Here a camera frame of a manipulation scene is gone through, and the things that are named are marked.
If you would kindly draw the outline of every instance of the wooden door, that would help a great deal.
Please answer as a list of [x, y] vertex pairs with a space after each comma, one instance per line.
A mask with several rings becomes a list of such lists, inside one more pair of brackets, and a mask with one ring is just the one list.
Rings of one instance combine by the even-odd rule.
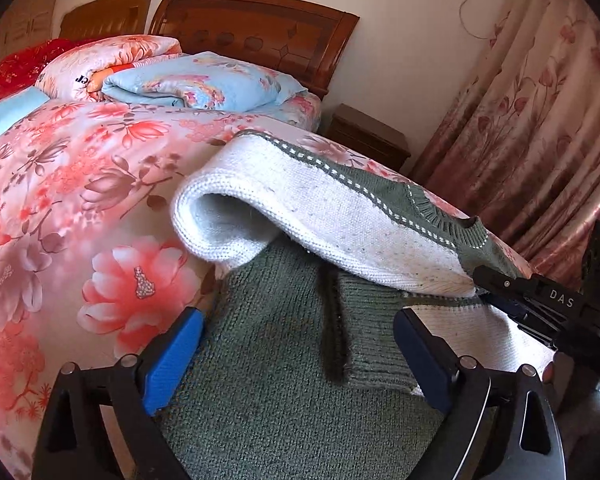
[[56, 0], [14, 0], [0, 18], [0, 60], [51, 39]]

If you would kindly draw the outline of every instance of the wooden headboard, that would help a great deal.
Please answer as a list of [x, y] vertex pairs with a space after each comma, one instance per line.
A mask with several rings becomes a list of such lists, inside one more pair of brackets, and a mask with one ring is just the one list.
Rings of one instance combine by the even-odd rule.
[[60, 38], [86, 40], [142, 34], [151, 0], [93, 0], [66, 13]]
[[357, 22], [302, 0], [162, 0], [149, 34], [288, 73], [322, 98]]

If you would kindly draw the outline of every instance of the sweater cuff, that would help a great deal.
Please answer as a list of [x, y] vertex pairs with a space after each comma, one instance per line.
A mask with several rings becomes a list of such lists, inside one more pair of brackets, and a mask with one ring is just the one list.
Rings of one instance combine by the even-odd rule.
[[394, 341], [394, 316], [404, 306], [401, 291], [337, 268], [330, 269], [326, 284], [328, 378], [356, 388], [411, 392], [417, 382]]

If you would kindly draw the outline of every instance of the white wall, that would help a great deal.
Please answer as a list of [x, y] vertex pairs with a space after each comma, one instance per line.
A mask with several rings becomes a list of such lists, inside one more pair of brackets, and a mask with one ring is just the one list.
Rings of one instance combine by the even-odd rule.
[[[54, 36], [67, 11], [91, 0], [57, 0]], [[360, 16], [324, 100], [344, 102], [402, 131], [413, 164], [476, 63], [484, 41], [462, 30], [462, 0], [308, 0]], [[152, 0], [147, 26], [160, 0]], [[463, 16], [491, 33], [502, 0], [470, 0]]]

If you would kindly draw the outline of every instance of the light blue folded quilt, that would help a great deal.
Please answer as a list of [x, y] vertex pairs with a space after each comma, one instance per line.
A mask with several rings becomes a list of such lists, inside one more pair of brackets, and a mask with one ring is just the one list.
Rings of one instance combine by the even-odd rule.
[[40, 105], [49, 101], [49, 97], [33, 86], [0, 100], [0, 136], [30, 114]]
[[293, 77], [269, 68], [202, 52], [121, 70], [102, 93], [124, 103], [246, 112], [306, 90]]

